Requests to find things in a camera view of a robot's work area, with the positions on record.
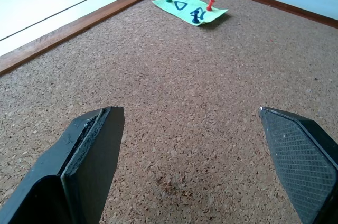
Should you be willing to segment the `green paper note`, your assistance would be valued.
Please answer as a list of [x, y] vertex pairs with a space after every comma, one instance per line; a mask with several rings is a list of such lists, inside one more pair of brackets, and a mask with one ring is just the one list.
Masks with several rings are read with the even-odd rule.
[[[160, 9], [194, 26], [211, 23], [228, 11], [228, 9], [218, 9], [214, 6], [212, 11], [207, 11], [208, 3], [201, 0], [172, 0], [171, 3], [166, 0], [154, 0], [153, 3]], [[199, 10], [198, 19], [200, 22], [198, 24], [192, 22], [194, 10]]]

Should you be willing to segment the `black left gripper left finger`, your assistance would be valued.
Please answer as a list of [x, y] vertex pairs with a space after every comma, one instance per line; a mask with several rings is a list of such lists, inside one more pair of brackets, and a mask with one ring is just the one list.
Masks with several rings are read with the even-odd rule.
[[0, 208], [0, 224], [99, 224], [124, 123], [119, 106], [75, 118]]

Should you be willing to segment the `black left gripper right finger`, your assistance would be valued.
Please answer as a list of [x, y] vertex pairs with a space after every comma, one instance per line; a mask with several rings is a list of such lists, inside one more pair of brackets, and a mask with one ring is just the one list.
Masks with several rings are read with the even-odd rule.
[[302, 224], [338, 224], [338, 143], [295, 113], [260, 107], [259, 117], [276, 174]]

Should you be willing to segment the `cork board with wooden frame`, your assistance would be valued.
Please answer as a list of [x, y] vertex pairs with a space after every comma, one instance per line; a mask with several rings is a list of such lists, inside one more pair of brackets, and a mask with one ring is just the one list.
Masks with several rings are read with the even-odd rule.
[[0, 208], [74, 118], [117, 105], [100, 224], [301, 224], [258, 110], [310, 118], [338, 141], [338, 29], [215, 1], [227, 13], [202, 27], [140, 1], [1, 76]]

